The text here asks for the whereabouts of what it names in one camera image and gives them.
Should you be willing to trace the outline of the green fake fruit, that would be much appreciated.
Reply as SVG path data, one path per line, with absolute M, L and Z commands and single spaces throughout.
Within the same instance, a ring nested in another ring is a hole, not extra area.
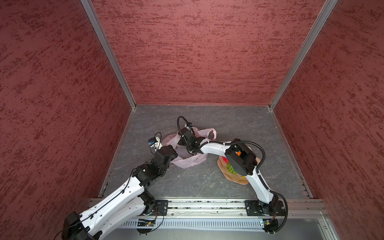
M 227 170 L 231 174 L 237 174 L 237 172 L 235 171 L 235 169 L 232 167 L 231 164 L 227 164 Z

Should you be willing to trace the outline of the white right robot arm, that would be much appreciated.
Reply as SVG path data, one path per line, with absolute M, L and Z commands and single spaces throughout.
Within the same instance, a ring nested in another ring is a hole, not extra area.
M 231 142 L 211 141 L 197 137 L 192 128 L 183 128 L 178 134 L 190 154 L 212 154 L 227 158 L 234 171 L 245 177 L 256 192 L 259 212 L 264 216 L 275 214 L 279 197 L 273 193 L 260 172 L 260 165 L 266 158 L 260 145 L 240 139 Z

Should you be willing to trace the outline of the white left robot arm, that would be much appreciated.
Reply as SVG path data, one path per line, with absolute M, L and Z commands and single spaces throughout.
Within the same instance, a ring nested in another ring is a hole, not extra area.
M 112 194 L 81 214 L 69 214 L 61 238 L 103 240 L 123 222 L 141 214 L 150 214 L 155 199 L 148 188 L 165 175 L 171 161 L 177 156 L 172 146 L 161 147 L 150 162 L 135 168 L 128 180 Z

